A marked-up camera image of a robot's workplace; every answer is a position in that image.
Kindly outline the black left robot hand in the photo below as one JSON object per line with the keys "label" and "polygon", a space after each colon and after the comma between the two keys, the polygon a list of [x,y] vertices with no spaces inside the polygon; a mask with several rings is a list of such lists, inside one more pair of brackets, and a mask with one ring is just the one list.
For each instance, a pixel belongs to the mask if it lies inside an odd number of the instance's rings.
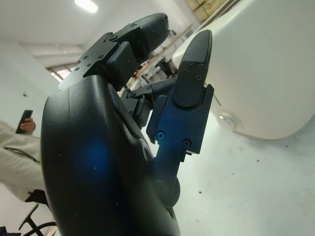
{"label": "black left robot hand", "polygon": [[212,32],[190,42],[176,79],[125,89],[169,35],[164,13],[104,34],[46,100],[46,194],[63,236],[178,236],[177,173],[198,154],[214,88]]}

